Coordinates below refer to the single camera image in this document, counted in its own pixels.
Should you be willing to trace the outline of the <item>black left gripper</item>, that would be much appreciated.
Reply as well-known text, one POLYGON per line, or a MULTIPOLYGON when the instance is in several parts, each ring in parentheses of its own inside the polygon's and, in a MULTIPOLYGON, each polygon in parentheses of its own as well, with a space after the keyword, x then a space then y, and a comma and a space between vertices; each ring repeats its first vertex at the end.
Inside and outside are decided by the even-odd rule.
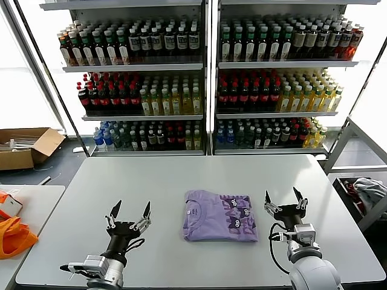
POLYGON ((106 249, 106 255, 124 256, 128 251, 140 247, 144 238, 140 238, 141 233, 146 231, 151 224, 151 202, 143 212, 142 217, 137 222, 116 222, 122 200, 113 206, 109 215, 105 216, 107 221, 106 231, 110 236, 110 242, 106 249))

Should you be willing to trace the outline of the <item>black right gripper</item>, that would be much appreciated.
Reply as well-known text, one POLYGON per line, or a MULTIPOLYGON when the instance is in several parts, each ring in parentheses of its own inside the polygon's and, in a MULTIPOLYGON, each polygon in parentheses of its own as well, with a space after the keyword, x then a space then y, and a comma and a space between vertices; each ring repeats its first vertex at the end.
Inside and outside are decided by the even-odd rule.
POLYGON ((298 200, 296 204, 280 205, 279 207, 272 203, 268 191, 265 191, 264 209, 269 215, 273 215, 276 221, 282 222, 288 231, 294 231, 295 225, 303 224, 302 219, 306 215, 308 199, 302 196, 302 193, 293 187, 293 191, 298 200))

